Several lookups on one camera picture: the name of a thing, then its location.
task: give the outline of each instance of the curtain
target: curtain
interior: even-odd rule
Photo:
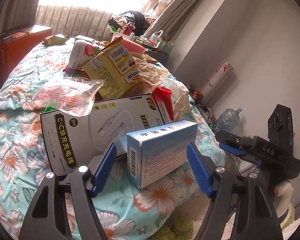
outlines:
[[[154,32],[163,30],[169,40],[175,40],[197,7],[203,0],[173,0],[157,20],[146,30],[144,36],[150,37]]]

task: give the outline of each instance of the white cardboard box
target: white cardboard box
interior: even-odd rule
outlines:
[[[97,102],[91,114],[74,117],[59,110],[41,114],[43,140],[56,175],[69,174],[88,165],[111,143],[117,155],[127,152],[128,132],[169,124],[160,94]]]
[[[128,133],[128,168],[136,187],[146,187],[185,163],[197,126],[183,120]]]

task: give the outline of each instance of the metal screw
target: metal screw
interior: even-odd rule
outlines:
[[[219,172],[219,173],[224,173],[226,171],[226,169],[224,167],[222,167],[222,166],[218,166],[216,168],[216,171]]]
[[[46,177],[47,177],[48,179],[52,179],[53,176],[54,176],[54,173],[53,173],[53,172],[48,172],[48,173],[46,174]]]
[[[85,166],[85,165],[82,165],[82,166],[79,167],[79,171],[82,172],[82,173],[86,172],[87,170],[88,170],[88,167]]]
[[[255,172],[251,172],[249,173],[250,178],[252,179],[256,179],[258,177],[258,175]]]

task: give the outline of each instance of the orange cardboard box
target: orange cardboard box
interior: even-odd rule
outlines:
[[[0,34],[0,86],[25,55],[51,33],[50,27],[22,25]]]

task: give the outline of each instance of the bed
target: bed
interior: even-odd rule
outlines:
[[[64,75],[72,47],[73,39],[64,45],[37,45],[0,90],[0,223],[14,239],[19,237],[36,188],[50,171],[40,124],[43,109],[31,98],[53,76]],[[168,73],[167,79],[175,78]],[[198,123],[195,144],[201,154],[224,165],[225,153],[198,109],[193,107],[183,118]],[[103,192],[93,202],[108,239],[144,240],[164,224],[176,206],[198,194],[188,163],[137,189],[128,178],[126,159],[119,158]],[[66,207],[73,238],[80,239],[70,194],[66,195]]]

